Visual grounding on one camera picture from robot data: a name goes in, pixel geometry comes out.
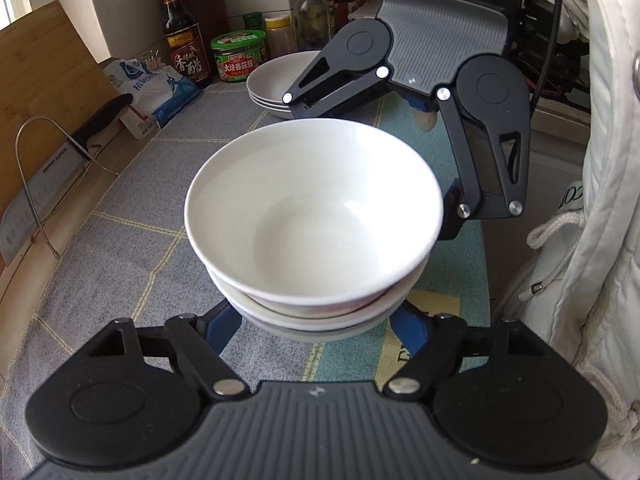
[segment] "black knife handle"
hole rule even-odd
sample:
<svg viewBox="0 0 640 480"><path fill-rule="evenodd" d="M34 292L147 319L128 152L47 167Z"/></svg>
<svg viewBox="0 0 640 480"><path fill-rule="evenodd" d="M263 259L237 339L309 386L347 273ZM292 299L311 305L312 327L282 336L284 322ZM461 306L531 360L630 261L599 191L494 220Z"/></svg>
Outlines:
<svg viewBox="0 0 640 480"><path fill-rule="evenodd" d="M100 108L89 119L87 119L87 121L74 131L71 136L78 144L80 144L80 146L87 150L87 143L89 142L89 139L95 134L103 131L107 126L109 126L109 124L113 123L124 108L129 106L132 102L133 95L131 94L122 94L114 97L104 104L102 108ZM78 153L89 160L81 150L78 150Z"/></svg>

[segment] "gray ribbed panel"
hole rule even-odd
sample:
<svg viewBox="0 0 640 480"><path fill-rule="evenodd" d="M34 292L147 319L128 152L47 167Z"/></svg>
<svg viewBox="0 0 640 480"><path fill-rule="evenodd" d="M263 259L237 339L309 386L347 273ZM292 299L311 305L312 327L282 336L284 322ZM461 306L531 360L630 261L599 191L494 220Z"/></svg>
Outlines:
<svg viewBox="0 0 640 480"><path fill-rule="evenodd" d="M467 59L501 55L508 31L505 16L462 0L382 0L378 19L393 33L391 81L425 94L452 83Z"/></svg>
<svg viewBox="0 0 640 480"><path fill-rule="evenodd" d="M318 387L324 394L312 395ZM217 404L186 444L156 462L112 473L46 463L31 476L31 480L213 478L602 479L587 464L538 476L472 465L433 429L418 404L382 397L372 383L265 383L248 400Z"/></svg>

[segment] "knife block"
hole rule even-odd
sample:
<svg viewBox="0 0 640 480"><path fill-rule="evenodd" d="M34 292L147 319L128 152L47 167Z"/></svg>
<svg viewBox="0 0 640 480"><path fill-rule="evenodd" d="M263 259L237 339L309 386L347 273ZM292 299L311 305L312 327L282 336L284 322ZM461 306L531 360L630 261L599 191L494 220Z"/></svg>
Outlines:
<svg viewBox="0 0 640 480"><path fill-rule="evenodd" d="M210 48L213 38L229 32L229 20L226 17L225 0L182 0L187 10L196 17L200 33L207 51L209 67L213 75L217 74L216 59Z"/></svg>

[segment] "cutting board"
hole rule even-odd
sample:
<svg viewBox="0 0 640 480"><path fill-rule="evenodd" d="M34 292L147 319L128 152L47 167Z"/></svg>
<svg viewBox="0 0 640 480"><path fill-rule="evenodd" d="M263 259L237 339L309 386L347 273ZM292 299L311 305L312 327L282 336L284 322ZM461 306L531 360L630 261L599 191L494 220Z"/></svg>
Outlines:
<svg viewBox="0 0 640 480"><path fill-rule="evenodd" d="M0 218L22 189L15 137L30 117L53 118L68 133L117 95L58 1L0 30ZM29 179L64 142L45 121L20 138ZM4 263L0 260L0 272Z"/></svg>

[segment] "white jacket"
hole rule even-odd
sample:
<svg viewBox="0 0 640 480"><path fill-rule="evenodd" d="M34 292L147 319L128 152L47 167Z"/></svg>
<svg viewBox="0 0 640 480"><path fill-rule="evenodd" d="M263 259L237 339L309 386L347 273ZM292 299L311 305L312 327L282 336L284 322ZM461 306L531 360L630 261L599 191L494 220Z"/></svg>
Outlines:
<svg viewBox="0 0 640 480"><path fill-rule="evenodd" d="M591 139L582 198L529 236L536 268L506 302L607 402L594 463L640 478L640 0L564 0L564 38L590 41ZM530 288L543 290L532 297Z"/></svg>

